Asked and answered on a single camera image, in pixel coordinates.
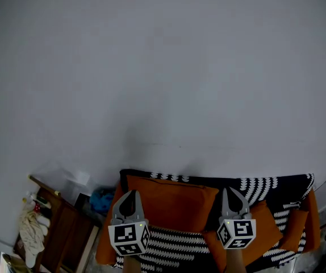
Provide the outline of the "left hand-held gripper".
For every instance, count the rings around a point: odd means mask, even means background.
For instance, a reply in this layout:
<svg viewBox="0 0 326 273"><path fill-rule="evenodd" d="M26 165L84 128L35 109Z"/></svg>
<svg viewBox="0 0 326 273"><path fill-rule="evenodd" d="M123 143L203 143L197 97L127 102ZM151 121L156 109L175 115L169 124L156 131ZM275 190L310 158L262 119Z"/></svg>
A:
<svg viewBox="0 0 326 273"><path fill-rule="evenodd" d="M121 256L145 254L150 239L149 221L123 220L121 218L144 218L140 193L125 193L113 207L113 218L108 227L111 246Z"/></svg>

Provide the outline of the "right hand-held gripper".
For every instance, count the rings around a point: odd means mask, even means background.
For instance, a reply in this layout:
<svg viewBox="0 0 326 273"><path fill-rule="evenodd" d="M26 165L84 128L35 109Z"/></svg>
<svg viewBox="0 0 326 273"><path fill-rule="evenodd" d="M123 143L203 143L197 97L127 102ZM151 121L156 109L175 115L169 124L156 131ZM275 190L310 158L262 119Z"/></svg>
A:
<svg viewBox="0 0 326 273"><path fill-rule="evenodd" d="M256 220L249 213L248 200L236 189L224 188L217 230L224 249L245 249L256 238Z"/></svg>

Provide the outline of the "large orange cushion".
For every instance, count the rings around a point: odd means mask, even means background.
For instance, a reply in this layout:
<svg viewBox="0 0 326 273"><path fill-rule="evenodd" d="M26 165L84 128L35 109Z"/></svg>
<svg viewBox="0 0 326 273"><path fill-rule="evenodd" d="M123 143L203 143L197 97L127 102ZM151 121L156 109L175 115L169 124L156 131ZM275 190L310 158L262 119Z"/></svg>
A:
<svg viewBox="0 0 326 273"><path fill-rule="evenodd" d="M201 233L219 190L202 185L179 183L128 175L129 190L136 190L145 218L152 226Z"/></svg>
<svg viewBox="0 0 326 273"><path fill-rule="evenodd" d="M283 237L265 200L251 207L250 211L256 220L256 238L247 248L242 250L243 261L246 266L263 256ZM216 239L216 235L215 231L203 233L204 240L216 266L219 272L222 273L226 268L227 257L226 251L221 242Z"/></svg>

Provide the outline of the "small orange cushion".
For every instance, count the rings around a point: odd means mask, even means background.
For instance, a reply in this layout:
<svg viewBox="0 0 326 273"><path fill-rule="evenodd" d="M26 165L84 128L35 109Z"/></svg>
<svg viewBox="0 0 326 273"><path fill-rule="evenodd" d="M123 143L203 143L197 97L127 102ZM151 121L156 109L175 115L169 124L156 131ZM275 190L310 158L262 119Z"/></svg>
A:
<svg viewBox="0 0 326 273"><path fill-rule="evenodd" d="M280 249L298 252L299 243L307 221L308 211L294 209L289 216L285 234L280 241Z"/></svg>

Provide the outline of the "person's right forearm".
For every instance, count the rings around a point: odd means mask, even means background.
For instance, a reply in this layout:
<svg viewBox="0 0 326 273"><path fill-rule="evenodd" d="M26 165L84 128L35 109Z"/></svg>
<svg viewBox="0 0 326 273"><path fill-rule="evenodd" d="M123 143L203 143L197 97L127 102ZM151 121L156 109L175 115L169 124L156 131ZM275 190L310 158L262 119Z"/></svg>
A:
<svg viewBox="0 0 326 273"><path fill-rule="evenodd" d="M227 265L225 273L246 273L243 254L240 249L230 249L226 251Z"/></svg>

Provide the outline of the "person's left forearm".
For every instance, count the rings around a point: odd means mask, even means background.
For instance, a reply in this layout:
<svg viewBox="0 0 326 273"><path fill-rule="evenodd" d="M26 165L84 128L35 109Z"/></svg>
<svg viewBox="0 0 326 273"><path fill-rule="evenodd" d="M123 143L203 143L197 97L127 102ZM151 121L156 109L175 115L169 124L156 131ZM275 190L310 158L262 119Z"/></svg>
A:
<svg viewBox="0 0 326 273"><path fill-rule="evenodd" d="M125 256L123 273L141 273L141 263L131 256Z"/></svg>

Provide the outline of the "teal cloth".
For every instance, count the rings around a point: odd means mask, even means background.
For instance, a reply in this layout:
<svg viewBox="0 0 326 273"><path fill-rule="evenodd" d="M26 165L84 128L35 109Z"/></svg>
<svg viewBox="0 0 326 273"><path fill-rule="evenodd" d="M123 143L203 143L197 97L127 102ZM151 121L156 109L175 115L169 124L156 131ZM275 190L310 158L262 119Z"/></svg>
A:
<svg viewBox="0 0 326 273"><path fill-rule="evenodd" d="M112 189L99 188L94 190L89 199L91 209L99 214L108 213L114 194Z"/></svg>

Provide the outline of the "black box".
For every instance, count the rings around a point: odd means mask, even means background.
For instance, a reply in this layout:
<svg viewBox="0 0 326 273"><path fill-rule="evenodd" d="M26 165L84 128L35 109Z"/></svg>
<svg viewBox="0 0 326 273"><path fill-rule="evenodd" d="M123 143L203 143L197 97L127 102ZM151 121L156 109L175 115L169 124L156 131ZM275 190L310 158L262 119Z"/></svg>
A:
<svg viewBox="0 0 326 273"><path fill-rule="evenodd" d="M74 207L77 210L89 210L91 209L90 205L90 196L80 193L75 201Z"/></svg>

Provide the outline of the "wooden side cart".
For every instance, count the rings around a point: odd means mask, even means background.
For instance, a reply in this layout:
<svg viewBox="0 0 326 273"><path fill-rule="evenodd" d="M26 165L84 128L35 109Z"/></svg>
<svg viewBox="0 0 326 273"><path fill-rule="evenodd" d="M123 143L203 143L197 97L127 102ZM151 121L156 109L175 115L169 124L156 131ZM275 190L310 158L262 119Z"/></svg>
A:
<svg viewBox="0 0 326 273"><path fill-rule="evenodd" d="M90 244L96 238L100 225L86 214L86 210L77 210L74 205L40 180L29 175L31 181L39 186L37 192L51 202L50 227L44 237L44 250L36 258L36 263L31 270L41 273L45 268L50 273L59 273L61 269L67 273L83 271L86 262L84 255L88 255Z"/></svg>

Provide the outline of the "white bottle green label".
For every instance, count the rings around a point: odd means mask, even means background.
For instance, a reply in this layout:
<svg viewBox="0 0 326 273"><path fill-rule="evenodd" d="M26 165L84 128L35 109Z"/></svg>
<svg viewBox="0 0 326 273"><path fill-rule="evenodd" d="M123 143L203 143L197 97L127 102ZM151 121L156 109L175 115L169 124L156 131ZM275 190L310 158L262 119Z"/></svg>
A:
<svg viewBox="0 0 326 273"><path fill-rule="evenodd" d="M40 206L43 206L47 209L51 209L51 207L52 207L51 203L43 197L36 196L35 200L40 204Z"/></svg>

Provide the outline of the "white rolled towel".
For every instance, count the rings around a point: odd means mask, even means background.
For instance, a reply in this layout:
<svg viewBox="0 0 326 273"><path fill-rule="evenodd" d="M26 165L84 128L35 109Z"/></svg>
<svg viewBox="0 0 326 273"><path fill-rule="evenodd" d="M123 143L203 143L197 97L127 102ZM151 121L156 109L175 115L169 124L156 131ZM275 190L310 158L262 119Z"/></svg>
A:
<svg viewBox="0 0 326 273"><path fill-rule="evenodd" d="M48 219L45 216L40 214L40 215L38 215L36 217L36 220L37 220L37 222L38 222L38 224L39 224L39 226L40 226L40 228L42 230L43 235L47 236L48 230L49 230L49 227L50 227L50 224L51 224L50 219Z"/></svg>

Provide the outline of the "cream crumpled cloth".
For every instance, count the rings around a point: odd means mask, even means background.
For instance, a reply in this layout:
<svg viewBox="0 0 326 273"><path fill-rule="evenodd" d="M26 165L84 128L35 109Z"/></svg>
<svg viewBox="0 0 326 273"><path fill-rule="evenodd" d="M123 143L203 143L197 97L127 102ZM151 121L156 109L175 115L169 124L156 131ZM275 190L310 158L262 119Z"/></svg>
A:
<svg viewBox="0 0 326 273"><path fill-rule="evenodd" d="M22 211L19 218L19 235L24 245L26 266L33 268L38 254L44 250L43 230L34 211Z"/></svg>

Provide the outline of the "clear bottle yellow cap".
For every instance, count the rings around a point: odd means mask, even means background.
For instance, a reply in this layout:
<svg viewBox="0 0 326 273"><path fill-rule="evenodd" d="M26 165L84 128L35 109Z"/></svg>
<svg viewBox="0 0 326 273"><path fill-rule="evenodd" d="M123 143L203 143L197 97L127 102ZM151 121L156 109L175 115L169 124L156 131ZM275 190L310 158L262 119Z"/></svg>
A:
<svg viewBox="0 0 326 273"><path fill-rule="evenodd" d="M22 198L24 204L35 206L35 193L26 192L26 195Z"/></svg>

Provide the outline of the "beige bag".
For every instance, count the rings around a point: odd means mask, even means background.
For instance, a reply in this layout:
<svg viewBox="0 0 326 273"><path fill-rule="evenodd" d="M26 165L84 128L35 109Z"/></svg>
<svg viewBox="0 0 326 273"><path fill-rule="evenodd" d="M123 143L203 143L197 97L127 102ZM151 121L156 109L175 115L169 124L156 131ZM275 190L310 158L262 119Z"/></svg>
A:
<svg viewBox="0 0 326 273"><path fill-rule="evenodd" d="M20 258L2 253L2 259L6 262L7 273L34 273Z"/></svg>

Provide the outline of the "white wall outlet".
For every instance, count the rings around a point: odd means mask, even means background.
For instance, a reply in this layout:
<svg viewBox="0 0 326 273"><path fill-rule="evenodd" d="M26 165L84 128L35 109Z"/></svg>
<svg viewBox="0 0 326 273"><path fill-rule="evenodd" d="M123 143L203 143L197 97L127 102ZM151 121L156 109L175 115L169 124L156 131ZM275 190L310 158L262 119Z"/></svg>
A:
<svg viewBox="0 0 326 273"><path fill-rule="evenodd" d="M83 171L75 171L75 172L67 171L66 178L69 181L74 182L78 185L86 186L90 180L90 175Z"/></svg>

